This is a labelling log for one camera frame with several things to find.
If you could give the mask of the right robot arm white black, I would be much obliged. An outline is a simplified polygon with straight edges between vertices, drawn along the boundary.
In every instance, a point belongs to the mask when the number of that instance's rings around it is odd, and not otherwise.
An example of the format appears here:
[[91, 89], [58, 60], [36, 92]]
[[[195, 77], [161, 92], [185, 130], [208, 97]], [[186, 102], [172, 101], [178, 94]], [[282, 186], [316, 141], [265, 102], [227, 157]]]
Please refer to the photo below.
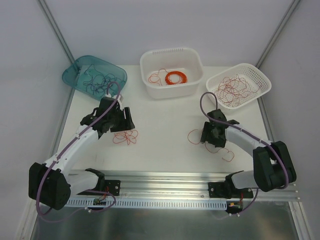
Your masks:
[[223, 149], [231, 142], [252, 157], [253, 169], [228, 174], [223, 182], [209, 184], [213, 198], [237, 198], [246, 190], [270, 192], [285, 189], [297, 180], [287, 145], [282, 141], [263, 140], [236, 120], [227, 120], [220, 109], [205, 114], [200, 142]]

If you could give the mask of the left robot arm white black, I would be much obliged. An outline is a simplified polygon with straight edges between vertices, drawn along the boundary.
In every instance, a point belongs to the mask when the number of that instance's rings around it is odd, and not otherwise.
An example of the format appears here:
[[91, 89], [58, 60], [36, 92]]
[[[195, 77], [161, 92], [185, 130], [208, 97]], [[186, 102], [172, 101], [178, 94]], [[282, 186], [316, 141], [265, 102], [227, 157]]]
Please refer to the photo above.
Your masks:
[[85, 150], [107, 132], [118, 133], [133, 130], [130, 108], [123, 107], [114, 97], [103, 97], [99, 106], [86, 115], [70, 142], [44, 163], [35, 162], [29, 168], [28, 196], [50, 209], [60, 210], [71, 196], [90, 192], [101, 194], [106, 187], [105, 174], [87, 168], [77, 175], [70, 171]]

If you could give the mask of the ball of wires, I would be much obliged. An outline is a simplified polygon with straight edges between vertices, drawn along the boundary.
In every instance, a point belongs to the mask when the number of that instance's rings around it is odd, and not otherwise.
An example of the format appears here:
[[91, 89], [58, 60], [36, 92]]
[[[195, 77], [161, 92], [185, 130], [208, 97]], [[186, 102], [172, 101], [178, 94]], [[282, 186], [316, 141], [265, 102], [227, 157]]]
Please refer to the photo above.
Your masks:
[[126, 130], [116, 132], [112, 139], [114, 144], [126, 143], [127, 145], [136, 144], [139, 132], [137, 130]]

